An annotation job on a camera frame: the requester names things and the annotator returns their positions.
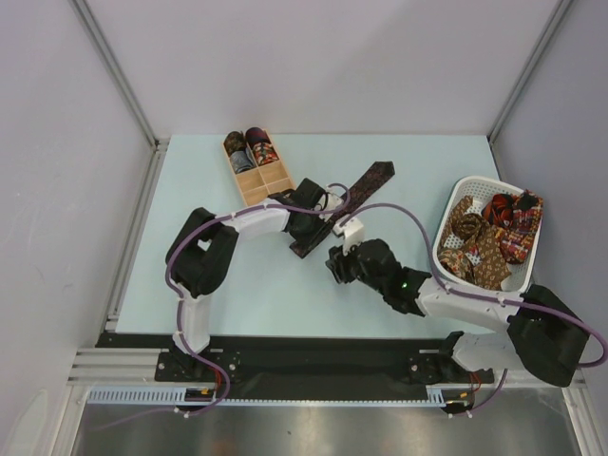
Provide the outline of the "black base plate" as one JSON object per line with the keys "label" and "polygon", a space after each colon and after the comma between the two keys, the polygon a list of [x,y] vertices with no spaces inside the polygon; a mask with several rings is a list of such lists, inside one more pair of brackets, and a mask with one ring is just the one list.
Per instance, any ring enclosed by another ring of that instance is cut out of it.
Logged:
{"label": "black base plate", "polygon": [[215,335],[201,355],[228,372],[212,371],[180,351],[168,335],[104,332],[99,349],[158,349],[154,378],[168,383],[210,383],[228,395],[239,391],[359,390],[395,393],[416,386],[476,389],[495,381],[493,370],[469,371],[452,361],[442,339],[349,339]]}

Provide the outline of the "aluminium frame rail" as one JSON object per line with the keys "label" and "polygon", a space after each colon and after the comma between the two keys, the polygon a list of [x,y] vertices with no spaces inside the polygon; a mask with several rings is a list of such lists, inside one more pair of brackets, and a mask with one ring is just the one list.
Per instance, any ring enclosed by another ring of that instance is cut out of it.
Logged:
{"label": "aluminium frame rail", "polygon": [[138,127],[151,149],[153,151],[157,150],[161,140],[155,134],[151,123],[145,115],[134,88],[125,75],[93,9],[86,0],[69,0],[68,3],[81,23],[86,36],[97,53],[110,80],[118,91],[119,96],[123,100],[135,125]]}

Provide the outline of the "red black rolled tie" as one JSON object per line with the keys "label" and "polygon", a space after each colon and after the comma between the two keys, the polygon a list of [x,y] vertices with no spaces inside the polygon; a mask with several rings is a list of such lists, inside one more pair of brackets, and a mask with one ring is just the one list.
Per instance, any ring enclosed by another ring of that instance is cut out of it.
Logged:
{"label": "red black rolled tie", "polygon": [[270,142],[257,142],[252,148],[257,166],[264,166],[279,161],[279,156]]}

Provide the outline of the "white teal plastic basket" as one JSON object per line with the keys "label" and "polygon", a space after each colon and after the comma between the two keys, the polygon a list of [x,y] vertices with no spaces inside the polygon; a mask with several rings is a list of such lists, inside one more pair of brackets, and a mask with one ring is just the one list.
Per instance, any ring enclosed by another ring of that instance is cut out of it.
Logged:
{"label": "white teal plastic basket", "polygon": [[434,241],[432,260],[447,279],[486,290],[523,292],[531,283],[543,200],[500,180],[456,182]]}

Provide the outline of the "wooden compartment box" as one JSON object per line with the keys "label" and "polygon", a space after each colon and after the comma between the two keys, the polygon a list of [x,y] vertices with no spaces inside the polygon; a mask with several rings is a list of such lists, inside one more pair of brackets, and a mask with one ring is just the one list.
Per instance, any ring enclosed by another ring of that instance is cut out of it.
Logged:
{"label": "wooden compartment box", "polygon": [[246,151],[249,153],[251,159],[253,160],[255,168],[240,173],[238,175],[234,173],[229,161],[230,156],[227,155],[224,149],[223,142],[226,137],[224,138],[221,144],[224,152],[224,157],[229,163],[232,175],[236,182],[237,189],[246,206],[258,204],[273,194],[285,192],[290,193],[295,190],[294,180],[290,172],[288,171],[284,160],[282,160],[280,154],[278,153],[278,150],[271,136],[267,131],[266,133],[268,134],[271,140],[271,144],[273,145],[277,155],[279,156],[279,161],[275,161],[264,166],[257,166],[252,153],[252,148],[247,143]]}

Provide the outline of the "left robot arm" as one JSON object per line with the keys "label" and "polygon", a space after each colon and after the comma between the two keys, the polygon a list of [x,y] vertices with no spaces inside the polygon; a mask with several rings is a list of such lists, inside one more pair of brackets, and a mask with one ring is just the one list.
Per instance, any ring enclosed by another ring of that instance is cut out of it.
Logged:
{"label": "left robot arm", "polygon": [[304,180],[294,191],[272,194],[225,216],[202,207],[190,214],[167,252],[164,273],[178,298],[173,342],[180,349],[176,369],[185,378],[199,380],[209,369],[218,380],[229,379],[226,369],[203,351],[211,340],[211,297],[227,277],[238,242],[281,232],[310,238],[349,202],[349,191],[339,197]]}

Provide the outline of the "brown rolled tie in box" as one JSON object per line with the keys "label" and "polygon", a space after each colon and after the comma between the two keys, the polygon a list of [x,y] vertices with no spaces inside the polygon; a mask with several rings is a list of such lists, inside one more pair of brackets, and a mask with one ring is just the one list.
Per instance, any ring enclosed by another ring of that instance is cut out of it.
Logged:
{"label": "brown rolled tie in box", "polygon": [[232,156],[238,151],[245,151],[247,148],[245,136],[241,131],[230,132],[226,136],[223,145],[228,156]]}

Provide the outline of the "dark paisley tie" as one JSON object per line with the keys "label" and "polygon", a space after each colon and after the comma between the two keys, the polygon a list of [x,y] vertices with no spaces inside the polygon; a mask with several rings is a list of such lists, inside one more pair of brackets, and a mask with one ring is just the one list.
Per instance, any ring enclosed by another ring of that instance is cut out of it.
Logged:
{"label": "dark paisley tie", "polygon": [[[346,215],[351,215],[355,209],[362,206],[364,202],[366,202],[394,175],[395,168],[392,161],[375,161],[355,184],[349,188],[347,194],[350,196],[350,200],[344,209],[340,209],[336,213],[333,213],[332,217],[328,220],[330,229],[323,240],[331,233],[333,226],[339,219],[342,219]],[[292,250],[292,252],[300,258],[304,258],[313,250]]]}

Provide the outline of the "navy red rolled tie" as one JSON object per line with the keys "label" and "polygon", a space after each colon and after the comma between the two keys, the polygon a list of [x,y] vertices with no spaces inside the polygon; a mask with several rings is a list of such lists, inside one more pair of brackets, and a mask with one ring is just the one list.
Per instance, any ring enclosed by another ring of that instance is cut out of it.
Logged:
{"label": "navy red rolled tie", "polygon": [[260,127],[251,127],[245,132],[246,142],[251,148],[254,148],[258,143],[271,143],[271,140],[266,131]]}

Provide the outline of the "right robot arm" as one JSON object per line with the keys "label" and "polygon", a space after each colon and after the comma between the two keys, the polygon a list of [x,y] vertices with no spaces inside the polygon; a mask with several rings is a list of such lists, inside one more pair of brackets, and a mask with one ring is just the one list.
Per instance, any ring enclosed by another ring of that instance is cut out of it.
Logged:
{"label": "right robot arm", "polygon": [[438,369],[449,381],[460,381],[471,371],[524,369],[565,388],[581,366],[591,331],[544,286],[532,285],[522,294],[463,289],[401,265],[381,239],[332,247],[326,266],[336,282],[359,281],[400,314],[485,328],[485,334],[454,332],[446,339]]}

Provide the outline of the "brown patterned tie in basket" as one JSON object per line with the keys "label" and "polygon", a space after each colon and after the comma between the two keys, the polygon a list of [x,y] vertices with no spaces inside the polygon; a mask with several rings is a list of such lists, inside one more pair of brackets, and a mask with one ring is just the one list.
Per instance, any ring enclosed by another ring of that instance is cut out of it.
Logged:
{"label": "brown patterned tie in basket", "polygon": [[511,276],[500,248],[500,228],[469,212],[473,198],[464,196],[450,211],[437,257],[444,270],[480,288],[500,291]]}

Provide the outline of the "grey blue rolled tie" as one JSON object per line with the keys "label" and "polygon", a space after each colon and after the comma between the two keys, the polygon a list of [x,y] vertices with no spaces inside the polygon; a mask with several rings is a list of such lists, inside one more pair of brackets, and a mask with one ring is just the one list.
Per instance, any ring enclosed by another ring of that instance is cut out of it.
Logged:
{"label": "grey blue rolled tie", "polygon": [[230,155],[229,161],[236,175],[255,168],[253,160],[245,149],[234,151]]}

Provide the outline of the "orange black tie in basket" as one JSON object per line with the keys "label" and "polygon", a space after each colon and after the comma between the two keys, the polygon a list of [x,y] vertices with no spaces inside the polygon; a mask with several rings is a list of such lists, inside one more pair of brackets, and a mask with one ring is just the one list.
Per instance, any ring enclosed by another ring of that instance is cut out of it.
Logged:
{"label": "orange black tie in basket", "polygon": [[518,199],[519,197],[513,194],[495,194],[484,207],[481,215],[491,225],[510,229],[513,224],[513,213]]}

